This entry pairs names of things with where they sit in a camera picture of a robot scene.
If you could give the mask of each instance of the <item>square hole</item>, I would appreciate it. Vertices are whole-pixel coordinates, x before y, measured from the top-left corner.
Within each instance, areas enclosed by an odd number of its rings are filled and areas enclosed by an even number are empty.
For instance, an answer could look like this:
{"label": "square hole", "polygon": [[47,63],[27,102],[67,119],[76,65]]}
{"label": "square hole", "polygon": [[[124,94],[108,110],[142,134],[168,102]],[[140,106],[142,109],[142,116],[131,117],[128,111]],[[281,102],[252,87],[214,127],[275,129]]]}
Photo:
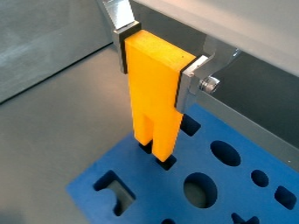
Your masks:
{"label": "square hole", "polygon": [[139,144],[139,147],[143,149],[146,154],[151,154],[152,153],[152,147],[154,147],[154,140],[147,145]]}
{"label": "square hole", "polygon": [[182,131],[190,137],[194,136],[194,134],[198,132],[200,127],[202,127],[202,125],[188,115],[183,115],[183,118],[182,118]]}
{"label": "square hole", "polygon": [[289,209],[293,210],[295,207],[297,197],[295,195],[283,187],[279,186],[275,190],[275,200]]}
{"label": "square hole", "polygon": [[164,162],[162,162],[159,159],[155,160],[155,162],[163,167],[164,170],[170,171],[174,164],[176,163],[176,157],[171,155]]}
{"label": "square hole", "polygon": [[94,190],[96,192],[103,189],[110,189],[116,194],[116,206],[114,208],[114,212],[116,216],[120,216],[128,209],[131,204],[135,202],[136,196],[130,191],[127,185],[112,171],[108,171],[94,185]]}

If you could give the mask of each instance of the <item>gray wall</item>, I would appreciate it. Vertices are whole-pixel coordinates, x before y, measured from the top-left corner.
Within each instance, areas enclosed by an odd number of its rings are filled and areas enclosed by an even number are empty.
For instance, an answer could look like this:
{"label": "gray wall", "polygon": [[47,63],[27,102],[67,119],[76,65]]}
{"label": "gray wall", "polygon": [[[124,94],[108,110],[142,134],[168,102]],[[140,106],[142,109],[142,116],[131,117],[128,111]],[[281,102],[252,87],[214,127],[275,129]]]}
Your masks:
{"label": "gray wall", "polygon": [[88,224],[66,186],[131,130],[110,46],[0,106],[0,223]]}
{"label": "gray wall", "polygon": [[0,102],[110,42],[96,0],[2,0]]}

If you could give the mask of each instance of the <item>metal bracket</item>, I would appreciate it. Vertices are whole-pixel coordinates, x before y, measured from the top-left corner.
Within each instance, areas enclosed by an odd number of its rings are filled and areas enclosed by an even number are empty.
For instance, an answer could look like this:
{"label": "metal bracket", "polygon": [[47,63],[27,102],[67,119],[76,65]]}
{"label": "metal bracket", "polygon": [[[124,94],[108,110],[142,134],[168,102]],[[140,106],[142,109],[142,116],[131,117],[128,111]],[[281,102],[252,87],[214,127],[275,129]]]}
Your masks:
{"label": "metal bracket", "polygon": [[196,102],[199,91],[210,95],[216,91],[220,81],[212,75],[231,63],[240,53],[236,47],[211,36],[206,38],[203,51],[210,57],[198,57],[182,70],[175,102],[175,107],[182,113]]}
{"label": "metal bracket", "polygon": [[116,46],[120,71],[127,74],[126,38],[142,30],[142,24],[135,21],[128,0],[98,0],[98,5],[112,29],[112,40]]}

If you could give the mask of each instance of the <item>gray table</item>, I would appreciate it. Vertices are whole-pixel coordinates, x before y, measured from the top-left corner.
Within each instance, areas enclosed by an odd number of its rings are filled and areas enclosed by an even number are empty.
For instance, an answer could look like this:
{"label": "gray table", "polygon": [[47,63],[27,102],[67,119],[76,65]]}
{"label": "gray table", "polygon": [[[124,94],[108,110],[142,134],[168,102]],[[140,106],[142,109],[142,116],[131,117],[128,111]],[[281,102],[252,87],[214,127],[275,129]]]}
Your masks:
{"label": "gray table", "polygon": [[131,130],[110,46],[0,106],[0,223],[87,223],[66,185]]}

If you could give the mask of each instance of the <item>gray surface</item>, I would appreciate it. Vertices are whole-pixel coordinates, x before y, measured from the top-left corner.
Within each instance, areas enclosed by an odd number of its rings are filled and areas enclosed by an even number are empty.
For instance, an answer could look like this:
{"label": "gray surface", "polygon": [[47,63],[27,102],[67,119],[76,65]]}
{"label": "gray surface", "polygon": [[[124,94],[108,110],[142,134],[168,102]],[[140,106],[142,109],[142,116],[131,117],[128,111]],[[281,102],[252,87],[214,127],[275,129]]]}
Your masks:
{"label": "gray surface", "polygon": [[136,0],[299,76],[295,0]]}
{"label": "gray surface", "polygon": [[87,223],[64,187],[132,129],[111,47],[0,106],[0,223]]}
{"label": "gray surface", "polygon": [[4,0],[0,30],[0,102],[111,42],[95,0]]}
{"label": "gray surface", "polygon": [[215,76],[214,96],[299,149],[299,78],[246,53]]}

